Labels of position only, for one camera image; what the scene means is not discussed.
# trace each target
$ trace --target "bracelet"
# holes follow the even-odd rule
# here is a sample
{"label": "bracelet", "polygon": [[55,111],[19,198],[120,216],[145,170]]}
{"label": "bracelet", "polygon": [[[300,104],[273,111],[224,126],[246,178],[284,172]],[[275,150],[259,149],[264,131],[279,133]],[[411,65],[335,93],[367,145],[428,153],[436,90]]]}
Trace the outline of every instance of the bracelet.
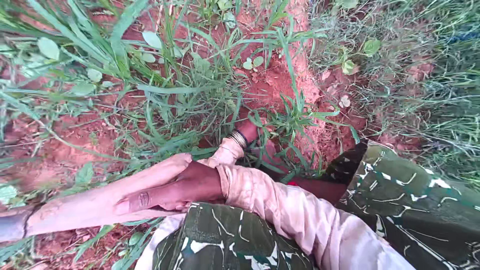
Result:
{"label": "bracelet", "polygon": [[247,148],[247,139],[245,136],[238,130],[234,129],[232,130],[232,133],[230,133],[227,138],[230,138],[234,140],[238,145],[240,145],[243,149]]}

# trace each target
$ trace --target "light pink shirt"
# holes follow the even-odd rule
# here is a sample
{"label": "light pink shirt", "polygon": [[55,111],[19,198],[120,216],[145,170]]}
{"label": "light pink shirt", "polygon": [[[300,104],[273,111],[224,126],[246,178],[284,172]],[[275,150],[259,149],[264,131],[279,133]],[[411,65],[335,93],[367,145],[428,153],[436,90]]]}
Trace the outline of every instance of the light pink shirt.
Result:
{"label": "light pink shirt", "polygon": [[[276,183],[260,170],[235,166],[242,156],[243,149],[225,138],[211,158],[199,162],[218,169],[226,204],[256,213],[272,223],[277,233],[294,239],[306,254],[313,254],[319,268],[414,269],[357,216],[336,209],[300,187]],[[180,222],[169,220],[178,218],[167,217],[166,222],[179,226]],[[144,252],[135,269],[151,269],[156,245],[176,230],[162,226],[160,229],[161,233],[156,232],[145,249],[149,259]]]}

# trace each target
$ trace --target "forearm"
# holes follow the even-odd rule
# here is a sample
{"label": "forearm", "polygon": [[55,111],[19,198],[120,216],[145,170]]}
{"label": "forearm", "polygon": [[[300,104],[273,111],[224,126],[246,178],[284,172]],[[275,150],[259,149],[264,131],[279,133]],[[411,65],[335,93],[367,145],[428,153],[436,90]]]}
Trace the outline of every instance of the forearm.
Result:
{"label": "forearm", "polygon": [[271,222],[276,231],[313,253],[323,269],[411,267],[358,217],[337,210],[299,187],[275,183],[265,173],[241,166],[219,166],[227,204]]}

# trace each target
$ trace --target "green camouflage clothing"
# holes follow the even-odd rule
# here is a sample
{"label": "green camouflage clothing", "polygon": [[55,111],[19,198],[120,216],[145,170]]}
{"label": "green camouflage clothing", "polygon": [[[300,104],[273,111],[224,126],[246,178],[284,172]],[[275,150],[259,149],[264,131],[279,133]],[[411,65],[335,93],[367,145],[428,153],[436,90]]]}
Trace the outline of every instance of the green camouflage clothing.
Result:
{"label": "green camouflage clothing", "polygon": [[417,269],[480,269],[480,196],[370,144],[336,204]]}
{"label": "green camouflage clothing", "polygon": [[180,229],[160,242],[153,270],[296,269],[314,260],[295,241],[239,208],[193,203]]}
{"label": "green camouflage clothing", "polygon": [[[358,144],[333,161],[323,181],[349,184],[336,207],[363,219],[417,269],[480,269],[480,197],[462,183]],[[314,269],[314,259],[252,213],[193,204],[184,224],[160,242],[155,270]]]}

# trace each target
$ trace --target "hand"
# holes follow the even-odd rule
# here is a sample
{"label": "hand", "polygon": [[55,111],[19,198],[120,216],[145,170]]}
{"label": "hand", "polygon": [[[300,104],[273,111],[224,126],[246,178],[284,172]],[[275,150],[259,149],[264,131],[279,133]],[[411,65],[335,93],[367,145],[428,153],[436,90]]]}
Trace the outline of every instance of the hand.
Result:
{"label": "hand", "polygon": [[247,139],[247,144],[258,138],[258,127],[249,119],[242,121],[237,130],[245,136]]}
{"label": "hand", "polygon": [[120,200],[115,206],[115,213],[121,215],[154,206],[160,206],[165,210],[183,211],[190,202],[219,200],[225,200],[225,198],[222,195],[217,169],[192,161],[177,176],[176,181],[144,189]]}

